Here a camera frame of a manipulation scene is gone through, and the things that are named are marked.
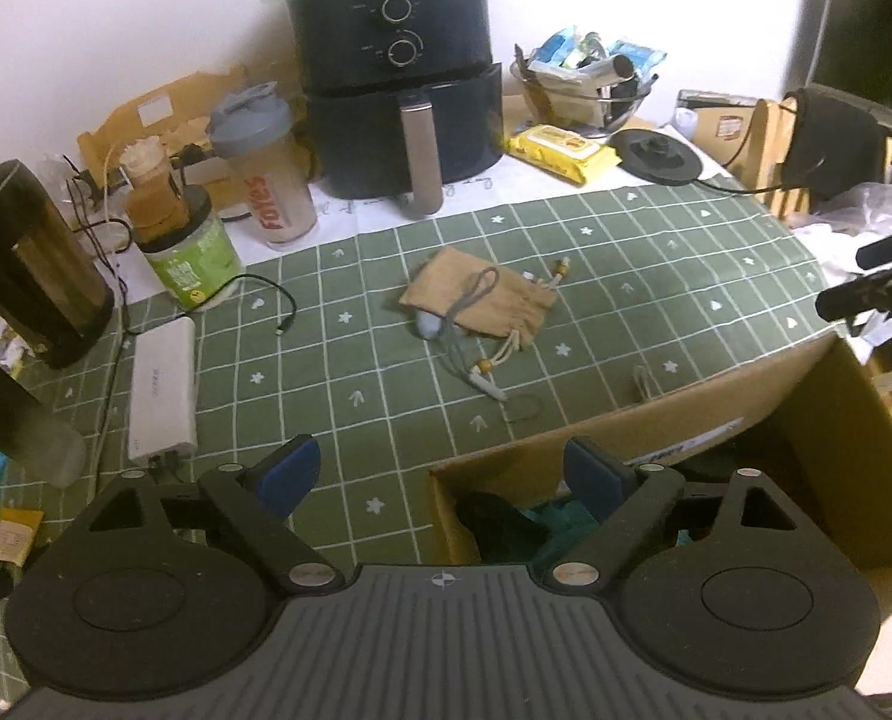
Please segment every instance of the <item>white paper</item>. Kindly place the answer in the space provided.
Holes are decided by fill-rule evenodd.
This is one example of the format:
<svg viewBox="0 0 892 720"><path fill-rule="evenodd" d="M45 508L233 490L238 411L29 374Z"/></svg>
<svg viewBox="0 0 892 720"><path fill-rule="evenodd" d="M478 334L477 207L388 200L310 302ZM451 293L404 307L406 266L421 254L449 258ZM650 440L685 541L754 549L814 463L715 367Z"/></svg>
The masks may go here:
<svg viewBox="0 0 892 720"><path fill-rule="evenodd" d="M714 440L717 440L719 437L726 435L727 433L735 430L740 425L743 424L746 418L741 416L739 419L733 419L732 422L727 422L725 425L720 425L718 428L714 428L702 435L692 437L692 439L687 439L685 442L675 443L673 446L667 446L665 449L659 449L655 452L649 452L648 455L643 455L641 457L636 458L635 460L627 461L627 466L641 466L644 463L661 463L667 458L673 457L674 455L681 454L683 452L688 452L691 449L696 449L698 446L705 445L706 443L711 443Z"/></svg>
<svg viewBox="0 0 892 720"><path fill-rule="evenodd" d="M159 95L148 103L142 103L136 110L140 115L142 126L149 127L150 124L156 124L172 116L172 100L169 99L169 95Z"/></svg>

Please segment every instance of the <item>green jar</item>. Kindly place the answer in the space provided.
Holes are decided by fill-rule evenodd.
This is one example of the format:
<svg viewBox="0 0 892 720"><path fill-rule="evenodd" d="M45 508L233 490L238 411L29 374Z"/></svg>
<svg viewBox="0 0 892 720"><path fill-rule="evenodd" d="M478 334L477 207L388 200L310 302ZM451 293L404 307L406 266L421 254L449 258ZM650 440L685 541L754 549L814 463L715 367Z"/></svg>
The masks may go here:
<svg viewBox="0 0 892 720"><path fill-rule="evenodd" d="M148 244L137 244L156 276L186 311L212 298L231 278L243 272L222 221L212 213L209 193L185 187L190 221L180 230ZM235 290L232 285L230 293Z"/></svg>

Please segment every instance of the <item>metal bowl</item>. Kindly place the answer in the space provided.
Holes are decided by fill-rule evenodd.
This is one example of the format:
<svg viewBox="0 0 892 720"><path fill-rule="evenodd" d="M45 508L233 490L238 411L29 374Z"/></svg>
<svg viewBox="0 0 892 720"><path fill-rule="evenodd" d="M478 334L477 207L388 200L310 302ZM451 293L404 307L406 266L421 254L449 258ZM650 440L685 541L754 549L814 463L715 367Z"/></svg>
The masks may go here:
<svg viewBox="0 0 892 720"><path fill-rule="evenodd" d="M649 97L659 76L643 83L633 97L587 97L568 91L548 89L538 81L524 79L517 63L510 65L512 76L523 84L523 97L539 124L572 130L586 138L607 138L622 127Z"/></svg>

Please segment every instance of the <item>white table surface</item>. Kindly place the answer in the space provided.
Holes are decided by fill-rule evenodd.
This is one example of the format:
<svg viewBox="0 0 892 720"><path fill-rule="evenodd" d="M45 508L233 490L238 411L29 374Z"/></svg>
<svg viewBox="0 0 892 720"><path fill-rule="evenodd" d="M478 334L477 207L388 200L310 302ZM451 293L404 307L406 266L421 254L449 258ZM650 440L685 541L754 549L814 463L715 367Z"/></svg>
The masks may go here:
<svg viewBox="0 0 892 720"><path fill-rule="evenodd" d="M662 127L666 132L682 140L672 127ZM694 147L704 163L702 177L709 178L722 173L723 169L710 157ZM621 187L644 186L646 181L634 178L620 167L608 170L597 179L579 188L576 185L539 170L510 156L504 156L486 172L469 180L450 184L446 187L446 201L434 217L411 215L409 205L393 197L379 197L372 200L340 200L326 193L322 181L310 186L313 202L318 211L318 222L299 240L281 250L267 247L260 236L259 225L252 218L235 221L226 225L230 240L243 260L243 266L257 265L267 260L282 257L294 251L305 250L318 245L345 241L363 233L401 227L424 218L445 218L451 215L466 214L493 208L497 205L526 202L529 200L561 197L577 194L578 191L603 191ZM118 256L119 273L128 287L128 301L135 303L164 292L163 284L153 269L145 261L137 247ZM112 279L103 273L107 281Z"/></svg>

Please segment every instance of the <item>cardboard packaging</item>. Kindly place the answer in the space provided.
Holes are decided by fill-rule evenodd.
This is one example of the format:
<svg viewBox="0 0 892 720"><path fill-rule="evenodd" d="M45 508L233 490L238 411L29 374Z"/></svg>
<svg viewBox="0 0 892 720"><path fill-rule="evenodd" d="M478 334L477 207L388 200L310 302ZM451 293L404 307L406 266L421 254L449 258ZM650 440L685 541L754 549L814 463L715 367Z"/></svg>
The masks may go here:
<svg viewBox="0 0 892 720"><path fill-rule="evenodd" d="M678 107L694 110L699 116L693 143L721 165L732 160L728 170L737 178L750 155L747 132L756 103L756 98L690 89L681 90L677 99Z"/></svg>
<svg viewBox="0 0 892 720"><path fill-rule="evenodd" d="M107 155L110 170L116 170L121 150L141 138L159 135L170 156L188 143L209 148L206 135L209 111L228 93L238 92L246 86L246 68L237 65L228 74L193 73L119 105L99 129L83 132L76 139L86 167L101 188L106 182L102 169ZM199 169L200 175L190 172L188 183L205 186L218 211L233 208L241 202L241 196L225 170L224 162L214 159L208 164L209 175L203 175L202 169Z"/></svg>
<svg viewBox="0 0 892 720"><path fill-rule="evenodd" d="M480 562L457 495L495 493L521 508L555 496L566 440L587 436L624 461L676 464L763 422L756 446L791 447L764 471L867 575L892 611L892 421L849 347L830 334L641 406L440 464L429 496L440 560ZM762 458L753 458L756 463Z"/></svg>

